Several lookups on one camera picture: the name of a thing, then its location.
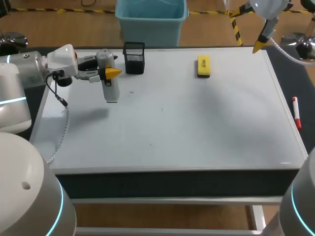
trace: mesh pen holder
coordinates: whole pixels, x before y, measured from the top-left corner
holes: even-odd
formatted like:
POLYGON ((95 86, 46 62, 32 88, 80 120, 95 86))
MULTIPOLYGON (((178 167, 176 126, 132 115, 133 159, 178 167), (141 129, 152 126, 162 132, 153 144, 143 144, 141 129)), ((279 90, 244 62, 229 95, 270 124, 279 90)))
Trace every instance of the mesh pen holder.
POLYGON ((123 54, 127 74, 141 75, 144 71, 144 43, 126 42, 123 54))

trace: black cable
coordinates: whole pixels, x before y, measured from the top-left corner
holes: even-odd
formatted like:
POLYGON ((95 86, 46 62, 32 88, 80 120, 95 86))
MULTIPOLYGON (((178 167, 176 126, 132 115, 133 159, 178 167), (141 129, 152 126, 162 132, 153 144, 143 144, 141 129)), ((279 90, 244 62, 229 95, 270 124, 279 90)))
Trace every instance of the black cable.
POLYGON ((67 106, 68 106, 68 103, 67 103, 63 98, 61 98, 61 97, 57 94, 57 79, 58 79, 58 76, 59 76, 58 73, 51 73, 51 74, 48 74, 48 75, 46 76, 45 83, 46 83, 46 86, 49 88, 49 90, 50 90, 51 92, 53 92, 53 94, 55 95, 55 97, 57 98, 57 100, 60 101, 61 104, 63 104, 65 107, 67 107, 67 106), (53 79, 55 80, 55 91, 53 91, 52 88, 51 88, 51 87, 49 86, 49 84, 48 84, 48 78, 49 78, 50 76, 53 76, 53 79))
POLYGON ((81 6, 93 6, 96 3, 96 0, 92 4, 85 5, 83 4, 83 0, 81 0, 81 6))

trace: red marker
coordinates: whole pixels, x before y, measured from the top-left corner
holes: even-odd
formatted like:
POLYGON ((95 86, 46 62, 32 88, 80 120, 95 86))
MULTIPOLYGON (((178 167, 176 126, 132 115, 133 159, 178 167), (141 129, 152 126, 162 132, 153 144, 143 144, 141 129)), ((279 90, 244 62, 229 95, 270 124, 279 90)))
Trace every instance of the red marker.
POLYGON ((293 112, 294 112, 294 120, 298 130, 302 129, 302 124, 300 120, 299 106, 297 104, 297 97, 292 98, 293 101, 293 112))

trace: blue bin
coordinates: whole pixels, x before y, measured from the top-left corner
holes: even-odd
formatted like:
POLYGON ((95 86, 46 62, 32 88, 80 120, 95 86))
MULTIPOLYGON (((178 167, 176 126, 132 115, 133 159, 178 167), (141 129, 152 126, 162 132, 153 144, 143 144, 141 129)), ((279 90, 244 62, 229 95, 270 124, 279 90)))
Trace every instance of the blue bin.
POLYGON ((186 0, 117 0, 124 41, 144 42, 152 47, 179 45, 184 19, 189 15, 186 0))

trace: white tabletop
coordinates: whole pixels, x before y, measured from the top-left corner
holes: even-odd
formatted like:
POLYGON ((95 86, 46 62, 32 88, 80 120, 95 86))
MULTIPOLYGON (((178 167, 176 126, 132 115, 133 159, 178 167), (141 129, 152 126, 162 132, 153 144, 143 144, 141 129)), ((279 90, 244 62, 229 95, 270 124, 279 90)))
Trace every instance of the white tabletop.
MULTIPOLYGON (((101 83, 74 79, 58 88, 71 121, 51 165, 56 174, 292 169, 306 159, 266 51, 146 50, 143 75, 125 74, 122 51, 113 51, 123 70, 118 103, 106 103, 101 83), (208 79, 196 76, 201 54, 211 55, 208 79)), ((48 160, 65 112, 51 92, 45 96, 31 141, 48 160)))

